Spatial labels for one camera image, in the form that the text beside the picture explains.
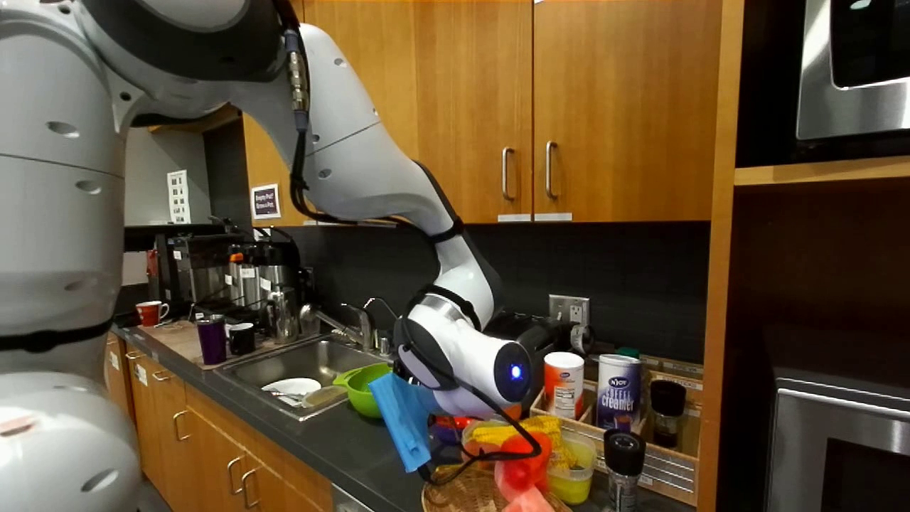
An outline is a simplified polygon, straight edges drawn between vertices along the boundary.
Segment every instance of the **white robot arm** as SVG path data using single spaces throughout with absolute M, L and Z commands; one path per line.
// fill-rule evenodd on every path
M 2 505 L 120 508 L 139 481 L 130 430 L 100 390 L 120 291 L 123 144 L 139 114 L 201 117 L 230 102 L 271 130 L 324 214 L 416 224 L 442 271 L 396 328 L 405 366 L 446 412 L 493 414 L 525 397 L 525 349 L 480 332 L 494 294 L 459 217 L 386 136 L 332 40 L 314 25 L 294 35 L 289 18 L 284 0 L 0 2 Z M 61 457 L 78 446 L 107 450 Z

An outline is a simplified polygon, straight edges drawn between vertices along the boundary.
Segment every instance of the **gray countertop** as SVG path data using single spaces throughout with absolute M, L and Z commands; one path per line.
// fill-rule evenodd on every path
M 177 373 L 181 382 L 257 426 L 264 439 L 284 446 L 301 464 L 322 473 L 326 481 L 358 497 L 363 505 L 386 508 L 420 508 L 419 474 L 406 474 L 392 439 L 380 420 L 355 414 L 348 403 L 329 406 L 315 419 L 295 420 L 261 397 L 233 387 L 225 376 L 201 370 L 179 353 L 169 349 L 157 339 L 134 328 L 120 328 L 120 335 L 147 353 L 154 360 Z M 599 512 L 602 477 L 594 481 L 592 497 L 579 512 Z M 642 512 L 692 512 L 692 505 L 669 500 L 663 496 L 641 491 Z

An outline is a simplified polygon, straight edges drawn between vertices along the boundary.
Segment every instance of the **wall oven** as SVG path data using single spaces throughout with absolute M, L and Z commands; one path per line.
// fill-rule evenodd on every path
M 747 0 L 740 164 L 910 153 L 910 0 Z
M 910 508 L 910 390 L 783 370 L 767 512 Z

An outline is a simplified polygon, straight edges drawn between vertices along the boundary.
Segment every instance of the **sink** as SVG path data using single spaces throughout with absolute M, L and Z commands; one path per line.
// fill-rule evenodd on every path
M 322 335 L 319 342 L 228 360 L 215 373 L 284 414 L 304 420 L 348 397 L 345 390 L 332 387 L 339 373 L 380 360 L 380 356 L 363 353 L 349 342 Z

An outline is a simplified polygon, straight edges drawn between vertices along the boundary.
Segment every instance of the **blue cloth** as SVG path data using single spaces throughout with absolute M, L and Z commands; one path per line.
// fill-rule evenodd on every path
M 433 414 L 433 395 L 426 387 L 412 387 L 402 382 L 396 373 L 376 377 L 370 383 L 380 419 L 396 440 L 397 457 L 405 473 L 416 473 L 429 464 L 429 414 Z

